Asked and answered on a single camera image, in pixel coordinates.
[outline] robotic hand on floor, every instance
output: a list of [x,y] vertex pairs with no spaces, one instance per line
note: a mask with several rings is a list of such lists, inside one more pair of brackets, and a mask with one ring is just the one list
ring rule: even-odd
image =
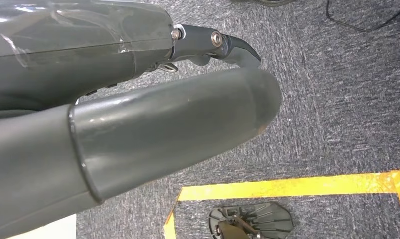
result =
[[[243,68],[75,104],[144,72]],[[0,238],[236,147],[278,112],[276,79],[244,41],[124,1],[0,0]]]

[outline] carpet floor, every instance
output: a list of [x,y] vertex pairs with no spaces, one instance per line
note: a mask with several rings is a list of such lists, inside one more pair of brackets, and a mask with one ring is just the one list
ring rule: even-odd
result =
[[[329,21],[325,0],[270,8],[229,0],[145,0],[176,23],[206,26],[248,42],[261,68],[279,80],[283,103],[267,130],[239,147],[151,182],[77,215],[77,239],[163,239],[163,224],[182,186],[385,172],[400,169],[400,15],[361,33]],[[359,27],[383,23],[400,0],[332,0],[333,17]],[[83,100],[232,66],[178,62]],[[216,205],[278,201],[291,211],[290,239],[400,239],[394,194],[181,202],[178,239],[209,239]]]

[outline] plastic wrap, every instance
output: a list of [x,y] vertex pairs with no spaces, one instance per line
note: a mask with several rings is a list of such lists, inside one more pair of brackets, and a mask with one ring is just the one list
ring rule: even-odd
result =
[[[0,1],[0,56],[16,56],[23,66],[170,49],[172,29],[167,12],[151,4],[107,0],[26,0],[18,4]],[[71,49],[80,50],[69,54],[67,50]]]

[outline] screw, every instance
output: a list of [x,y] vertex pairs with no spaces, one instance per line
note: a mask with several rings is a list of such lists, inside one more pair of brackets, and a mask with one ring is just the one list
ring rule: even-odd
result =
[[181,38],[181,32],[178,29],[173,29],[172,30],[172,39],[177,40]]
[[212,32],[212,44],[215,47],[220,47],[220,45],[222,45],[222,36],[218,31]]

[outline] white paper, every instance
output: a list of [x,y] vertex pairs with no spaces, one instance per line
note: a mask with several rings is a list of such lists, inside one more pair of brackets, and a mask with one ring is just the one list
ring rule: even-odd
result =
[[76,239],[77,215],[71,215],[8,239]]

